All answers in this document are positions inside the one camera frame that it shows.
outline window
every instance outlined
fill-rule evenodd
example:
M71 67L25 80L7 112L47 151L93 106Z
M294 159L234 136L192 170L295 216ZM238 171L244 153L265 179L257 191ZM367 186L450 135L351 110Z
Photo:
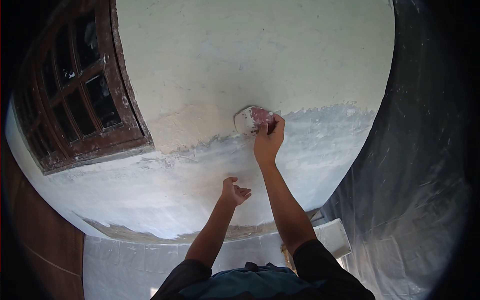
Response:
M151 144L123 81L111 23L109 1L71 1L23 64L15 109L45 172Z

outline black sleeve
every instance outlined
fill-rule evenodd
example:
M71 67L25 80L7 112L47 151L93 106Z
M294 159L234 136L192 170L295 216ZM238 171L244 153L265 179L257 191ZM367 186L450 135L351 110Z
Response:
M372 292L338 264L319 240L310 240L298 247L293 262L301 279L308 282L326 280L320 290L334 299L375 299Z
M151 300L170 299L182 289L207 280L212 276L212 269L195 259L187 259L173 269Z

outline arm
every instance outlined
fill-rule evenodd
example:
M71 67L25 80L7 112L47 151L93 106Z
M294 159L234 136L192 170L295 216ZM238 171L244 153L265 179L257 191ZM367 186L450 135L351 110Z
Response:
M208 267L213 262L222 247L228 225L237 205L247 200L252 190L234 185L238 179L228 177L223 181L222 195L218 199L205 227L200 231L188 249L185 259L195 259Z
M267 135L268 126L262 126L255 139L253 152L264 177L278 233L293 255L300 245L317 237L310 220L276 168L275 157L283 142L285 120L277 114L274 114L274 118L275 129Z

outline white wall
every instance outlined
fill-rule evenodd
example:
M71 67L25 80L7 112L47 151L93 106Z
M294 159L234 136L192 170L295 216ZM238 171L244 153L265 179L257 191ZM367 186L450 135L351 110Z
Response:
M277 163L305 210L321 206L358 155L384 95L394 14L384 0L118 0L135 98L157 151L43 176L9 111L7 140L40 195L77 215L160 238L201 230L221 181L252 198L233 225L273 221L252 139L236 136L247 105L280 112Z

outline wooden window frame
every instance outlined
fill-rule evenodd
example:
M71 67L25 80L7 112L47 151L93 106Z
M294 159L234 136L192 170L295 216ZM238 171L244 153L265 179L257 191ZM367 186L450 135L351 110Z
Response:
M74 22L77 17L94 11L99 60L81 69L76 46ZM62 85L56 55L57 32L68 25L70 61L75 76L65 86ZM46 55L51 55L57 94L49 99L42 73L42 63ZM85 86L89 79L103 73L110 95L121 123L103 128L96 115L89 92ZM115 0L79 0L63 2L56 9L49 24L33 43L19 73L18 85L13 93L16 115L23 129L30 150L43 169L44 174L94 162L101 157L117 154L152 151L153 140L148 132L138 106L133 89L126 73L125 61L118 34L118 19ZM88 116L95 126L92 134L83 136L77 125L66 96L78 90ZM32 108L25 93L30 91L36 107ZM63 105L78 139L69 142L55 117L53 108ZM37 117L30 122L28 114L36 110Z

